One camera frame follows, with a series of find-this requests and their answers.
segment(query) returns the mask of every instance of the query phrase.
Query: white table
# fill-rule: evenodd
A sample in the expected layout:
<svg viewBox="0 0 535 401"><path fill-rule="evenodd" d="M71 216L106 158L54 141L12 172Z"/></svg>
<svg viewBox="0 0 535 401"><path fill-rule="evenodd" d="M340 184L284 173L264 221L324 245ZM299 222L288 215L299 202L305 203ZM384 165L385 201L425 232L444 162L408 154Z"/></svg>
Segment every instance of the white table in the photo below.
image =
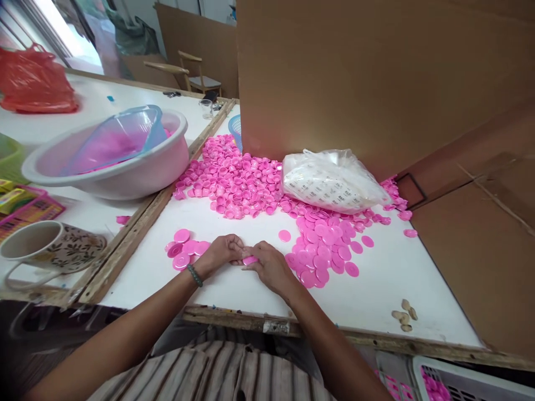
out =
<svg viewBox="0 0 535 401"><path fill-rule="evenodd" d="M208 124L198 108L198 100L188 97L167 98L159 91L99 81L81 76L69 76L76 93L82 100L78 113L70 115L16 115L0 109L2 132L23 143L29 150L67 130L76 128L96 117L105 119L111 114L129 107L156 104L177 109L185 114L189 128L188 144L199 136ZM106 97L113 96L112 103ZM227 116L217 135L228 134L228 121L240 113L236 105ZM54 196L69 200L67 210L59 220L105 235L110 240L120 226L115 217L133 214L141 201L107 202L94 198L74 188L47 188ZM212 241L228 233L238 234L247 245L268 241L282 253L288 253L299 235L295 220L277 211L273 216L262 213L257 219L223 219L210 210L210 201L171 199L154 226L142 240L136 252L123 268L119 277L102 300L102 305L131 309L165 285L177 274L163 248L172 240L179 228L188 228L194 238ZM470 322L467 320L453 294L434 265L418 238L403 235L405 228L396 212L376 211L390 216L392 224L374 224L365 234L375 241L373 249L354 256L360 276L331 273L325 288L313 288L310 292L323 310L340 327L352 330L368 330L395 334L410 338L440 341L482 348ZM278 232L287 229L292 241L283 243ZM0 271L9 265L0 261ZM36 281L39 276L31 267L17 270L14 278ZM58 278L55 286L69 288L78 275ZM243 272L239 267L226 266L190 300L192 304L216 305L227 309L240 309L244 313L270 314L288 318L289 309L284 302L271 293L254 272ZM401 300L408 299L417 310L419 320L413 331L404 333L400 324L391 316L392 310L401 310Z"/></svg>
<svg viewBox="0 0 535 401"><path fill-rule="evenodd" d="M96 80L84 76L67 74L67 78L80 100L80 109L72 114L15 114L0 108L0 131L23 144L28 153L41 144L90 121L102 121L109 116L130 107L156 104L161 108L183 113L188 120L186 142L188 146L200 135L209 120L202 118L198 99L194 97L172 97L160 91ZM120 202L93 197L73 187L42 187L62 203L67 210L57 220L101 234L108 242L119 232L117 216L131 216L143 199ZM0 273L5 274L13 264L0 259ZM21 265L11 275L15 280L36 282L43 271L28 265ZM83 271L60 276L48 284L71 288L84 274Z"/></svg>

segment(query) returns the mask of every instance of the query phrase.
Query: hand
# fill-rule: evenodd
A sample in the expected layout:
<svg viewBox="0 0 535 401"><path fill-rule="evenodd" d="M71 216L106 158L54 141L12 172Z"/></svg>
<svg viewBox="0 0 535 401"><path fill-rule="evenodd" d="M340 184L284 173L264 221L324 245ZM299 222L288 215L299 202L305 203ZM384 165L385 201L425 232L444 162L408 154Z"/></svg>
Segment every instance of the hand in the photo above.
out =
<svg viewBox="0 0 535 401"><path fill-rule="evenodd" d="M245 247L245 251L256 257L259 261L248 265L243 270L254 270L260 280L271 291L288 301L288 296L298 287L302 287L292 273L283 254L272 245L262 241L253 248Z"/></svg>
<svg viewBox="0 0 535 401"><path fill-rule="evenodd" d="M204 280L226 263L243 265L242 259L247 256L243 241L237 235L229 234L217 237L194 265Z"/></svg>

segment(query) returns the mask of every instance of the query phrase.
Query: wooden chair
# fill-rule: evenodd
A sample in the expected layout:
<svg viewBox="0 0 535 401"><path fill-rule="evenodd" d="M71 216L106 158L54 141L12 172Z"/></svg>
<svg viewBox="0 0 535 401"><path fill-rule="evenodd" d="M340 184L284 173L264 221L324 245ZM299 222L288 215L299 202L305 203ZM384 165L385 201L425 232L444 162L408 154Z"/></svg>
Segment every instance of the wooden chair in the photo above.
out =
<svg viewBox="0 0 535 401"><path fill-rule="evenodd" d="M204 94L206 93L207 90L219 89L219 96L223 96L222 93L221 93L221 83L219 81L216 81L215 79L212 79L212 78L207 77L206 75L202 74L202 70L201 70L202 58L192 56L192 55L190 55L188 53L181 52L180 50L178 51L178 55L180 57L180 66L183 69L185 69L185 67L184 67L184 59L187 60L187 61L196 63L198 65L198 67L199 67L199 75L198 76L194 76L194 77L188 76L186 78L186 81L189 80L189 84L192 87L194 87L195 89L199 89Z"/></svg>
<svg viewBox="0 0 535 401"><path fill-rule="evenodd" d="M143 61L146 67L154 68L156 70L170 72L171 74L185 75L184 80L186 81L186 88L188 92L191 92L191 86L189 85L188 74L189 70L184 68L174 66L172 64L163 64L163 63L154 63L151 61Z"/></svg>

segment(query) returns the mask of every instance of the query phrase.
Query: glass cup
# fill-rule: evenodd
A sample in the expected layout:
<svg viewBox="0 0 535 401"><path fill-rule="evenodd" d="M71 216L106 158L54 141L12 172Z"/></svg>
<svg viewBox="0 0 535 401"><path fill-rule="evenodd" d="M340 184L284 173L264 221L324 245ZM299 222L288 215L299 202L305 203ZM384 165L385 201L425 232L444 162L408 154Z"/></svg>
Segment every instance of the glass cup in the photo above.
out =
<svg viewBox="0 0 535 401"><path fill-rule="evenodd" d="M202 99L199 102L199 107L202 111L202 117L206 120L211 120L213 118L213 111L212 111L212 101L209 99Z"/></svg>

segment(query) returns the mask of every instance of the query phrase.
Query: white plastic crate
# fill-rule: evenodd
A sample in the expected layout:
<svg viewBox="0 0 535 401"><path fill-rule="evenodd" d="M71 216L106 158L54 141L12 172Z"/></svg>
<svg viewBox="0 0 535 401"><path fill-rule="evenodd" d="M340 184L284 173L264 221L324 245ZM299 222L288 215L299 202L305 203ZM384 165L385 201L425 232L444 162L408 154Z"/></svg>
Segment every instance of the white plastic crate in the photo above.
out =
<svg viewBox="0 0 535 401"><path fill-rule="evenodd" d="M421 373L417 374L421 371L443 383L452 401L535 401L535 389L435 359L417 356L412 369L422 401L429 397Z"/></svg>
<svg viewBox="0 0 535 401"><path fill-rule="evenodd" d="M448 389L451 401L535 401L535 389L423 356L358 348L397 401L432 401L422 372Z"/></svg>

